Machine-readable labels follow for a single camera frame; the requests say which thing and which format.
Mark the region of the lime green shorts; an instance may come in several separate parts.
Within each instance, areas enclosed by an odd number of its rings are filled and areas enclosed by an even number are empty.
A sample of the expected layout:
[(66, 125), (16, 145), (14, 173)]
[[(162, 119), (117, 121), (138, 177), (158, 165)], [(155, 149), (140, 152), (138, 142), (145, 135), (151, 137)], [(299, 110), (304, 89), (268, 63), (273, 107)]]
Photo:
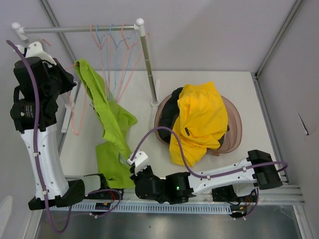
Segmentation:
[(103, 127), (102, 139), (105, 142), (95, 148), (98, 172), (104, 175), (110, 188), (133, 188), (126, 164), (132, 153), (127, 133), (138, 122), (137, 118), (117, 103), (102, 76), (85, 59), (76, 61), (75, 71)]

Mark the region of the navy dark shorts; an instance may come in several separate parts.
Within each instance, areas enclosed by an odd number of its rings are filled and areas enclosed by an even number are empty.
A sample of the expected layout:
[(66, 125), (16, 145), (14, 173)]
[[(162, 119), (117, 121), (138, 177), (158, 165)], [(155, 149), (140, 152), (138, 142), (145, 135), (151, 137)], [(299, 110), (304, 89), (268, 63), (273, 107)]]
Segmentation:
[[(177, 101), (182, 90), (183, 87), (177, 88), (170, 95), (163, 99), (156, 113), (154, 127), (163, 126), (170, 129), (173, 128), (174, 123), (179, 116), (179, 107)], [(170, 144), (170, 131), (158, 129), (156, 131), (156, 136), (163, 144)]]

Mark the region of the pink wire hanger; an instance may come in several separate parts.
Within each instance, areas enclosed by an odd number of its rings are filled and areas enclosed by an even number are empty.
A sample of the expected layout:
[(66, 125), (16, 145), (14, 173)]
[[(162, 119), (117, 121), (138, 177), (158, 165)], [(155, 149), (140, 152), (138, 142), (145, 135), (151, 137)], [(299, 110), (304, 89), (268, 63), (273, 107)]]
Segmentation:
[(116, 94), (116, 101), (119, 102), (132, 77), (133, 77), (133, 74), (142, 58), (142, 55), (143, 55), (143, 50), (140, 50), (139, 52), (139, 55), (135, 61), (135, 63), (133, 63), (133, 52), (135, 51), (135, 48), (138, 46), (138, 45), (141, 45), (142, 44), (142, 41), (140, 39), (140, 36), (139, 36), (139, 33), (137, 30), (133, 29), (132, 31), (134, 33), (132, 33), (133, 35), (133, 39), (131, 39), (131, 37), (126, 37), (125, 36), (125, 33), (124, 33), (124, 30), (125, 30), (125, 27), (128, 26), (126, 23), (123, 23), (122, 26), (121, 26), (121, 36), (122, 36), (122, 42), (124, 43), (125, 47), (126, 47), (126, 55), (125, 55), (125, 59), (124, 59), (124, 63), (123, 63), (123, 68), (122, 68), (122, 71), (121, 71), (121, 77), (120, 77), (120, 84), (118, 86), (118, 90), (117, 90), (117, 94)]

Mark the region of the yellow shorts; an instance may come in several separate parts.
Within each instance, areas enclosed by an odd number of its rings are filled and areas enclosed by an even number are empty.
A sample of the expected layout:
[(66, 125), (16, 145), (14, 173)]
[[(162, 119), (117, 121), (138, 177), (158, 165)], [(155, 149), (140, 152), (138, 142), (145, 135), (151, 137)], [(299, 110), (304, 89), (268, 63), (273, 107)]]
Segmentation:
[(221, 138), (228, 130), (228, 114), (223, 99), (213, 82), (201, 85), (186, 84), (177, 101), (179, 116), (172, 130), (170, 160), (184, 165), (179, 149), (181, 143), (187, 165), (193, 167), (206, 154), (207, 149), (217, 150)]

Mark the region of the blue hanger with olive shorts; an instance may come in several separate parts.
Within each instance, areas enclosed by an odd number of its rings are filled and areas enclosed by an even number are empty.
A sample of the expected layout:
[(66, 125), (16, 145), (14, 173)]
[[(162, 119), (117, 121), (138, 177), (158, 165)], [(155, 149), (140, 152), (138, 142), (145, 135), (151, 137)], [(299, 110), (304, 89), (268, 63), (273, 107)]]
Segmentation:
[(104, 62), (105, 62), (105, 69), (106, 69), (106, 76), (108, 78), (108, 84), (107, 86), (105, 86), (105, 91), (107, 94), (110, 93), (110, 83), (111, 83), (111, 62), (112, 62), (112, 49), (116, 49), (117, 45), (115, 43), (115, 39), (112, 35), (112, 26), (111, 25), (109, 27), (109, 31), (107, 31), (106, 33), (104, 33), (103, 35), (108, 36), (108, 42), (105, 44), (104, 48), (103, 48), (103, 57), (104, 57)]

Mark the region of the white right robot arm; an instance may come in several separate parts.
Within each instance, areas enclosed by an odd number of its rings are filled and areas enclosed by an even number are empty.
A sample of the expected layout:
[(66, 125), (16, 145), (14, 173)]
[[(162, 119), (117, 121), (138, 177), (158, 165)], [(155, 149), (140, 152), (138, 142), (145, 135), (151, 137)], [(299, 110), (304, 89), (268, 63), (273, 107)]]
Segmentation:
[(239, 201), (254, 189), (268, 190), (283, 185), (271, 155), (251, 150), (246, 158), (229, 166), (201, 172), (178, 172), (160, 178), (153, 173), (148, 156), (143, 151), (132, 153), (127, 160), (130, 179), (139, 199), (154, 200), (160, 204), (187, 203), (189, 198), (206, 191), (228, 187), (228, 197)]

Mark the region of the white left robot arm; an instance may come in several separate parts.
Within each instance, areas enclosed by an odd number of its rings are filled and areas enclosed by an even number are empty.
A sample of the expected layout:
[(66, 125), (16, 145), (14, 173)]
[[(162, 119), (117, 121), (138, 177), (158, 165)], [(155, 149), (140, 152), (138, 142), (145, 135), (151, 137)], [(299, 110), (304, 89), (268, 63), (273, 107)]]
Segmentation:
[(28, 202), (29, 209), (72, 206), (87, 199), (89, 193), (97, 199), (105, 198), (108, 186), (102, 174), (67, 180), (61, 167), (56, 101), (76, 86), (72, 74), (56, 59), (40, 57), (17, 61), (13, 73), (19, 85), (14, 89), (10, 116), (25, 143), (35, 178), (35, 195)]

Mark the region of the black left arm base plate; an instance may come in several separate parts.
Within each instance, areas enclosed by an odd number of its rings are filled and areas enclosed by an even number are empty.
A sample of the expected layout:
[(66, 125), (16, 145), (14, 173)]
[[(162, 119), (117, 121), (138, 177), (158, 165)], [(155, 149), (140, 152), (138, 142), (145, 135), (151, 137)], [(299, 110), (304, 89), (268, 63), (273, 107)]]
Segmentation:
[(99, 189), (99, 192), (90, 193), (87, 196), (85, 196), (85, 199), (90, 200), (118, 200), (120, 198), (119, 194), (116, 192), (116, 190), (123, 196), (123, 189), (113, 189), (113, 191), (110, 191), (110, 187), (108, 186), (102, 186)]

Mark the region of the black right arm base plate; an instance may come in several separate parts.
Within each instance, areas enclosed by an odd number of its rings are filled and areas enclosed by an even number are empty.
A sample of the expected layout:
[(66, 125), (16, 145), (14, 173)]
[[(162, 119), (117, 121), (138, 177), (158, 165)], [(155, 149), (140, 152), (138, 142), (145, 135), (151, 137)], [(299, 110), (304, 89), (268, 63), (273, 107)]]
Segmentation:
[(246, 196), (237, 196), (232, 185), (212, 189), (212, 198), (214, 202), (227, 202), (231, 204), (256, 202), (257, 193), (254, 189)]

